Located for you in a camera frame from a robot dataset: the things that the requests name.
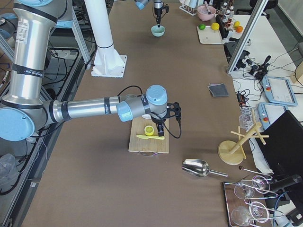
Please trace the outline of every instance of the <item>white pillar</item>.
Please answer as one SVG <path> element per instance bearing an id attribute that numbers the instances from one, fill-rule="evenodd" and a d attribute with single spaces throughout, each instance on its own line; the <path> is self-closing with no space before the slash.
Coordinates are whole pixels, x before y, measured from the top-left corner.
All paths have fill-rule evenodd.
<path id="1" fill-rule="evenodd" d="M 85 5 L 98 46 L 92 76 L 123 77 L 127 56 L 114 48 L 105 0 L 85 0 Z"/>

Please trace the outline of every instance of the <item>wooden cup stand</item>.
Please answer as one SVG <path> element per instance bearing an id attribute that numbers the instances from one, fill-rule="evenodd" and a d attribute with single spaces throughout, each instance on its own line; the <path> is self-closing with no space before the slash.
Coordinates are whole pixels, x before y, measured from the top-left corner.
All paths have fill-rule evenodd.
<path id="1" fill-rule="evenodd" d="M 238 132 L 231 131 L 231 133 L 238 135 L 237 143 L 231 140 L 225 140 L 219 144 L 218 154 L 223 162 L 229 165 L 238 165 L 243 161 L 243 159 L 246 159 L 246 155 L 242 145 L 250 138 L 260 138 L 262 143 L 264 145 L 266 144 L 264 138 L 268 138 L 269 136 L 260 134 L 259 128 L 262 126 L 262 124 L 260 122 L 256 122 L 253 110 L 252 116 L 254 125 L 245 135 L 240 133 L 240 126 L 238 126 Z"/>

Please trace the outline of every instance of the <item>chair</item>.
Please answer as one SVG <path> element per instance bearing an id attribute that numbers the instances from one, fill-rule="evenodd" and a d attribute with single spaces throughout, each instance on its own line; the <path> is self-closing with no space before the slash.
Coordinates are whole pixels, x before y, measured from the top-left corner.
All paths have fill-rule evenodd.
<path id="1" fill-rule="evenodd" d="M 267 19 L 270 18 L 270 15 L 268 13 L 265 13 L 265 10 L 267 9 L 273 9 L 274 7 L 276 7 L 278 5 L 279 0 L 269 0 L 268 3 L 266 4 L 264 11 L 262 13 L 262 15 L 266 16 Z M 250 6 L 251 9 L 238 9 L 236 11 L 236 14 L 239 14 L 239 12 L 245 12 L 245 13 L 249 13 L 248 15 L 251 15 L 253 9 L 255 8 L 257 4 L 257 0 L 250 0 Z"/>

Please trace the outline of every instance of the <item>lime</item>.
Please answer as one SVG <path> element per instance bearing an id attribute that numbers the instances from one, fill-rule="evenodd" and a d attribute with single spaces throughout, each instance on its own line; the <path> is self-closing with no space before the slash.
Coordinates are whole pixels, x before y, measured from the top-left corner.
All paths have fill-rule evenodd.
<path id="1" fill-rule="evenodd" d="M 200 29 L 200 30 L 204 30 L 205 27 L 206 27 L 205 24 L 200 24 L 200 25 L 199 25 L 199 29 Z"/>

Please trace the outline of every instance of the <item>lemon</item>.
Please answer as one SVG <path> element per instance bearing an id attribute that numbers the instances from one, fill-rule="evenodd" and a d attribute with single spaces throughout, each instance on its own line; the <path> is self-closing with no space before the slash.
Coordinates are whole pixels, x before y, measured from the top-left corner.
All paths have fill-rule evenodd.
<path id="1" fill-rule="evenodd" d="M 211 28 L 212 28 L 213 30 L 218 30 L 219 27 L 220 27 L 220 25 L 219 25 L 218 23 L 212 23 L 212 25 L 211 25 Z"/>
<path id="2" fill-rule="evenodd" d="M 240 21 L 236 21 L 234 24 L 233 24 L 234 27 L 238 27 L 240 26 Z"/>

